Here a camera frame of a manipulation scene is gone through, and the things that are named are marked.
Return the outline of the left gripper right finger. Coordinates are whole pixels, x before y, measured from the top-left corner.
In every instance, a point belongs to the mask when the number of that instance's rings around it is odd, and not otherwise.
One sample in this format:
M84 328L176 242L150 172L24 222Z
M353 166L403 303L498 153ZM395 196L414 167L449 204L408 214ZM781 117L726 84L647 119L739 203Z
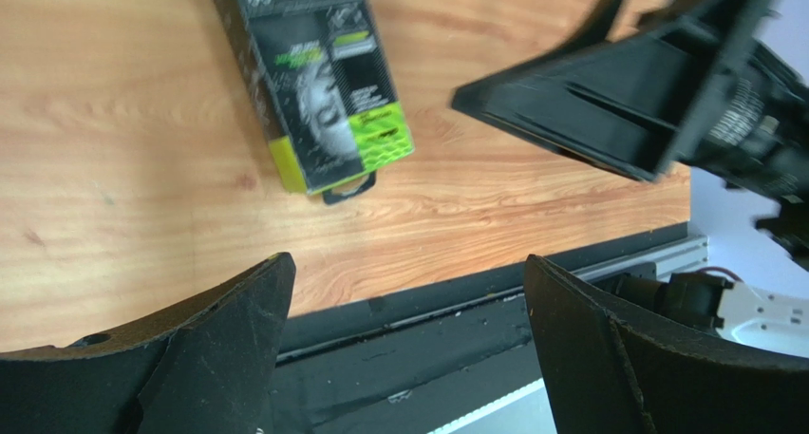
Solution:
M560 433L804 433L808 362L700 332L532 255L524 292Z

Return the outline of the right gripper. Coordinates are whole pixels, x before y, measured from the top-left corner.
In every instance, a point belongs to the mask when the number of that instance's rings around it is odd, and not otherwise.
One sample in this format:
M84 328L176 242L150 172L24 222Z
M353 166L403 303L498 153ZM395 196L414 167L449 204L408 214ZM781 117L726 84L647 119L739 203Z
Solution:
M633 35L598 0L551 51L458 87L451 107L554 153L653 181L679 161L808 198L808 85L754 33L772 0L668 0Z

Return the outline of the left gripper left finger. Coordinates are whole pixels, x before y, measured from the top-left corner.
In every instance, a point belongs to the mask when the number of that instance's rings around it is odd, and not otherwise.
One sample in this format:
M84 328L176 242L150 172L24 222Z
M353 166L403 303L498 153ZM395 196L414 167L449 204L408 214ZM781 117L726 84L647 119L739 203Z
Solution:
M5 433L269 433L296 267L280 253L138 320L1 356Z

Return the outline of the green black razor pack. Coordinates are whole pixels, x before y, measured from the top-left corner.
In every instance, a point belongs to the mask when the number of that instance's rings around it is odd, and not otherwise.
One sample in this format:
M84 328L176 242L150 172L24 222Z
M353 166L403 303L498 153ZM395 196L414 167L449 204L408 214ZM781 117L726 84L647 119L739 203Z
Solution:
M367 0L212 0L283 187L327 205L415 147Z

